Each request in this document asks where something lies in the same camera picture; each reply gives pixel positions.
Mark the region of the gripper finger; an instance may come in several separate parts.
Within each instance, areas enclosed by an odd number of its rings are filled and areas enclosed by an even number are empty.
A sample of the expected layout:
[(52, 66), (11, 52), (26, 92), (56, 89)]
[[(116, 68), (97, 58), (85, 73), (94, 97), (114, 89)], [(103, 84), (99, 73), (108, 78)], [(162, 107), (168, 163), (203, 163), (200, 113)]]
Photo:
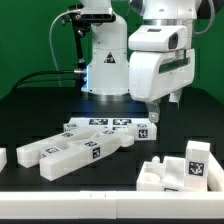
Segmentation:
[(178, 89), (169, 95), (170, 103), (179, 103), (182, 96), (182, 90)]
[(158, 102), (151, 102), (146, 104), (148, 109), (149, 120), (151, 123), (157, 123), (160, 117), (160, 107)]

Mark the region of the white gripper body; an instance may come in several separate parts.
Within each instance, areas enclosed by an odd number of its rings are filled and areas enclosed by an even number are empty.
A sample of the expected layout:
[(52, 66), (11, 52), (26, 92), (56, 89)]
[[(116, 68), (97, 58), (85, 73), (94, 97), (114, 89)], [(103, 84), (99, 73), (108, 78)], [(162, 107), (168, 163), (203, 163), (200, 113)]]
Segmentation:
[(134, 100), (152, 102), (192, 83), (195, 51), (183, 25), (142, 25), (128, 40), (129, 90)]

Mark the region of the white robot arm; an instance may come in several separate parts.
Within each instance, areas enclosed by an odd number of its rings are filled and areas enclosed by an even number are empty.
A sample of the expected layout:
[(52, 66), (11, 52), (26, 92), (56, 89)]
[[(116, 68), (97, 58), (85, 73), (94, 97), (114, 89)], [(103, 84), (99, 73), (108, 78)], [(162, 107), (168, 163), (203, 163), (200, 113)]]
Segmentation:
[(129, 0), (144, 24), (127, 34), (125, 20), (111, 0), (80, 0), (81, 17), (91, 23), (92, 60), (82, 90), (101, 100), (129, 94), (144, 102), (149, 120), (159, 120), (159, 100), (180, 100), (191, 84), (195, 51), (193, 21), (203, 0)]

